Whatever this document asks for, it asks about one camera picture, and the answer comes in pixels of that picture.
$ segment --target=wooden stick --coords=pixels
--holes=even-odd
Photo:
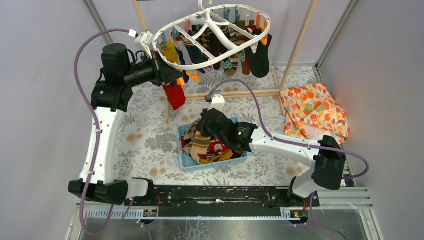
[[[165,123],[170,122],[170,102],[166,101]]]
[[[310,0],[309,8],[307,9],[306,16],[303,20],[302,27],[300,28],[299,35],[297,36],[296,43],[294,44],[293,51],[291,52],[290,59],[288,60],[288,65],[285,69],[284,76],[282,77],[281,84],[279,85],[279,90],[282,91],[284,85],[286,84],[287,78],[289,77],[290,70],[293,67],[293,63],[295,62],[296,56],[298,55],[299,48],[301,47],[302,41],[304,39],[306,30],[308,29],[309,23],[311,21],[312,15],[315,11],[315,7],[317,6],[318,0]]]
[[[145,21],[145,17],[143,16],[142,8],[137,0],[132,0],[132,4],[134,5],[135,13],[137,14],[138,21],[140,22],[141,30],[147,30],[147,25]]]
[[[275,88],[278,88],[278,80],[275,73],[272,75],[272,78],[274,79]],[[281,115],[285,117],[286,109],[284,108],[284,104],[283,104],[283,101],[281,100],[280,94],[278,94],[278,103],[279,103],[279,108],[281,109]]]
[[[257,97],[273,97],[277,95],[280,91],[278,89],[269,89],[269,90],[254,90],[253,92]],[[252,97],[252,94],[250,91],[224,91],[217,94],[221,94],[223,97],[227,99]],[[205,96],[207,95],[208,93],[186,94],[185,98],[187,101],[199,101],[199,100],[204,100]]]

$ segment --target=gray wall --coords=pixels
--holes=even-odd
[[[423,239],[424,1],[360,0],[322,67],[386,240]],[[361,163],[355,172],[362,171]]]
[[[74,57],[97,29],[80,0],[0,3],[0,239],[63,239],[77,198],[91,117]],[[86,93],[99,77],[102,39],[79,64]]]
[[[296,63],[315,63],[323,53],[340,18],[350,0],[319,0],[306,32],[302,46],[297,54]],[[132,28],[140,31],[140,23],[130,0],[93,0],[104,24],[110,28]],[[264,11],[271,18],[269,33],[273,36],[269,47],[269,60],[273,64],[289,62],[292,49],[311,0],[213,0],[212,6],[223,4],[244,4]],[[147,27],[156,34],[158,30],[173,21],[182,19],[199,11],[197,0],[142,1],[141,9]],[[241,19],[245,12],[240,10]],[[234,20],[234,11],[230,20]],[[125,36],[116,36],[114,41],[133,46]]]

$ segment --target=mustard sock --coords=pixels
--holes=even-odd
[[[163,43],[160,44],[160,48],[162,48],[163,55],[165,55],[168,61],[179,64],[177,50],[175,49],[173,41],[168,40],[167,45],[167,47],[164,47]]]

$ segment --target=orange flower print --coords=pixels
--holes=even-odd
[[[330,114],[330,113],[327,113],[327,114],[325,115],[325,120],[326,120],[327,122],[330,122],[330,121],[331,121],[331,114]]]
[[[313,98],[315,98],[315,94],[313,94],[312,92],[308,92],[307,97],[310,98],[310,99],[313,99]]]
[[[330,110],[330,104],[328,102],[324,102],[324,109]]]
[[[305,93],[302,93],[300,95],[300,99],[302,99],[302,102],[306,101],[308,99],[308,96]]]
[[[312,115],[310,117],[310,120],[315,123],[316,121],[318,121],[318,115],[316,115],[316,114]]]

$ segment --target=laundry basket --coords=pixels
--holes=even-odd
[[[238,116],[230,117],[234,123],[240,122],[240,118]],[[191,124],[181,125],[176,129],[176,142],[178,145],[178,158],[179,165],[186,172],[194,172],[199,170],[213,169],[233,164],[241,164],[246,161],[246,159],[251,155],[250,152],[243,152],[241,157],[234,158],[226,161],[219,161],[209,164],[198,164],[193,158],[189,156],[185,151],[183,151],[183,146],[181,144],[181,137],[184,136],[184,133],[190,128]]]

